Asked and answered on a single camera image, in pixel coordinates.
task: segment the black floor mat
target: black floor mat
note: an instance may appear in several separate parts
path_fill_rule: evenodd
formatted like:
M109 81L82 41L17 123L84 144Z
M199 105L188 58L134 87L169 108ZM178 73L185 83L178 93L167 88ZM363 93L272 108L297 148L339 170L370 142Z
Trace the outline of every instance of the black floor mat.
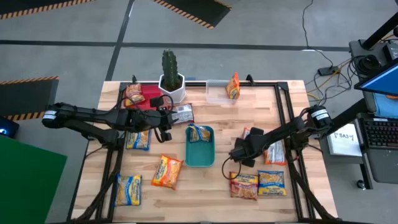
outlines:
M0 116L13 121L37 119L54 104L59 77L28 78L0 82Z
M207 29L214 27L232 9L215 0L152 0Z
M91 1L95 0L0 0L0 19L25 16Z

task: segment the clear plastic container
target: clear plastic container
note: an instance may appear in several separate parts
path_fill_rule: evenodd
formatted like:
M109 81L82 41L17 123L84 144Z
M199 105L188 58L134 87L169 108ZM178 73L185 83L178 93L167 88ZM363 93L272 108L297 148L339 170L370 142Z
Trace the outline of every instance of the clear plastic container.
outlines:
M236 100L231 100L226 92L229 80L207 80L206 81L206 101L216 104L234 104Z

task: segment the ramen noodle packet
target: ramen noodle packet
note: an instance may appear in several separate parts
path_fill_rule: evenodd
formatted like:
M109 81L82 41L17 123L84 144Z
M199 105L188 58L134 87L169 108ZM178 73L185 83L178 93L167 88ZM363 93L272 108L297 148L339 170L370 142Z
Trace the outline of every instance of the ramen noodle packet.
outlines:
M142 95L141 84L130 84L126 87L125 95L130 100L126 99L126 106L133 105L133 102L140 103L145 100L144 96Z
M237 72L235 72L226 86L226 92L232 100L237 100L239 98L241 89L239 87L239 75Z
M127 133L126 149L142 149L149 150L150 130L140 133Z
M126 177L118 174L116 178L118 179L118 192L114 205L140 205L142 176L135 175L132 177Z
M259 170L259 195L286 196L284 172Z
M271 144L264 152L266 164L286 165L284 147L282 141L277 141Z
M190 128L190 137L189 142L197 142L197 141L205 141L210 142L210 131L206 129L204 126L198 126L194 124L188 124L188 128Z
M183 161L162 155L159 166L150 184L154 186L168 187L175 190L182 163Z
M235 178L237 173L230 172L229 178ZM259 178L257 175L239 174L237 178L229 181L231 197L240 197L257 200Z

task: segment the wooden tabletop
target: wooden tabletop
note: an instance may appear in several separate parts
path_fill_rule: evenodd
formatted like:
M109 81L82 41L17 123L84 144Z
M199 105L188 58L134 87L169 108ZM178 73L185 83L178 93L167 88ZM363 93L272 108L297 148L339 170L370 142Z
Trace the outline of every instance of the wooden tabletop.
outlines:
M308 107L308 98L303 81L287 81L294 108L298 115ZM115 105L120 82L104 82L98 109L109 110ZM235 105L212 105L206 102L204 87L187 87L183 104L192 103L195 124L211 126L215 132L215 163L209 168L183 166L178 178L177 190L156 187L150 184L160 156L185 159L185 129L187 124L172 127L173 139L159 143L152 135L150 150L125 150L121 175L143 177L142 205L116 207L114 222L289 222L297 221L292 185L287 166L265 165L262 156L256 158L253 168L243 166L243 174L257 174L257 170L282 170L285 175L287 196L259 196L258 201L229 196L229 181L221 174L221 165L240 138L245 127L257 127L265 132L280 126L273 87L242 87L241 96ZM285 117L287 108L282 93ZM88 152L100 147L90 143ZM85 161L72 217L81 215L94 199L101 185L106 150L100 150ZM330 214L337 217L328 176L322 154L310 147L303 151L308 181L312 192ZM229 161L225 172L237 172L239 165ZM307 210L303 193L300 198L304 214ZM108 210L109 194L104 211Z

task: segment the black stand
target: black stand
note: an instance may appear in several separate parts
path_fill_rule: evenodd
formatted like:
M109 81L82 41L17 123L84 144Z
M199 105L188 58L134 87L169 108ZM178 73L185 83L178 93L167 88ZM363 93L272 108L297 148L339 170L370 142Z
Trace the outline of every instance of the black stand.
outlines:
M398 26L398 12L395 13L385 24L383 24L375 33L373 33L367 40L361 42L363 49L370 50L377 44L385 35Z
M356 102L353 106L349 107L347 110L345 110L344 112L339 114L336 118L334 118L333 119L334 125L332 126L332 128L329 129L329 131L324 136L322 136L322 138L327 137L329 134L334 133L344 125L352 122L357 118L358 114L367 113L367 112L368 109L366 107L365 99L362 98L358 102ZM366 165L365 152L362 153L362 163L360 164L360 166L361 166L361 172L362 172L365 189L368 190L373 189L369 169L368 166Z

